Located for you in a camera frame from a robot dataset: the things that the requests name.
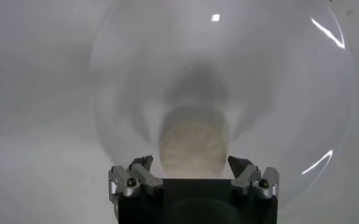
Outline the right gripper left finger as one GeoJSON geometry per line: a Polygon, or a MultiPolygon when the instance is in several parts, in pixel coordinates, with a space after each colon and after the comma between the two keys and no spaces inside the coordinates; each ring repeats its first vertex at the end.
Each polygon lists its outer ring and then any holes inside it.
{"type": "Polygon", "coordinates": [[[108,171],[109,200],[117,202],[120,196],[136,197],[141,191],[156,196],[163,191],[163,180],[149,171],[153,162],[152,155],[135,158],[125,169],[113,166],[108,171]]]}

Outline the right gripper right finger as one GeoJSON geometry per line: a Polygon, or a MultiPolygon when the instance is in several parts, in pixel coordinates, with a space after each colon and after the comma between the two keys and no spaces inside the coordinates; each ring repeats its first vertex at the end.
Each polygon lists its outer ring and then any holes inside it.
{"type": "Polygon", "coordinates": [[[250,160],[228,157],[228,164],[234,175],[231,186],[239,190],[241,196],[253,195],[260,199],[279,196],[279,172],[274,167],[267,167],[264,172],[250,160]]]}

